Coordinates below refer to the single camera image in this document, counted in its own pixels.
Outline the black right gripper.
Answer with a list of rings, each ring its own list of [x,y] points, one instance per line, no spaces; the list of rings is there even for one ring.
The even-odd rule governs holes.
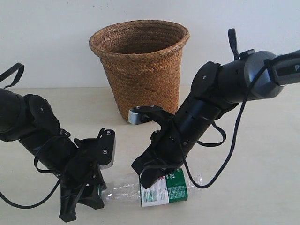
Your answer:
[[[150,136],[150,145],[135,158],[131,167],[140,176],[140,184],[150,188],[161,177],[184,164],[188,153],[188,123],[167,121]]]

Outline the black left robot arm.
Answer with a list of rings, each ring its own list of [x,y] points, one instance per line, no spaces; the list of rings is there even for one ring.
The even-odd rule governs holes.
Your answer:
[[[58,178],[55,186],[60,189],[62,220],[75,220],[77,204],[96,210],[104,207],[98,189],[105,182],[94,153],[100,139],[71,140],[46,99],[1,89],[0,138],[18,141],[34,156],[34,165],[44,165],[40,173]]]

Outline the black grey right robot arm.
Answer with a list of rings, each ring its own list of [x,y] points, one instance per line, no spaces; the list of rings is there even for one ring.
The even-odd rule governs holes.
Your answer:
[[[158,105],[136,106],[129,122],[155,121],[160,125],[150,145],[132,163],[140,184],[150,188],[161,177],[186,165],[191,149],[225,113],[246,102],[276,97],[289,84],[300,81],[300,53],[275,55],[248,50],[221,65],[212,61],[196,73],[190,93],[176,113]]]

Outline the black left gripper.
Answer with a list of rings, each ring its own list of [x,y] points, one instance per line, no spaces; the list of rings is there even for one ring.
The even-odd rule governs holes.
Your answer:
[[[100,171],[103,143],[100,138],[61,141],[62,178],[60,183],[60,215],[75,215],[75,199],[81,185],[87,183],[78,203],[93,209],[105,204],[102,192],[107,189]]]

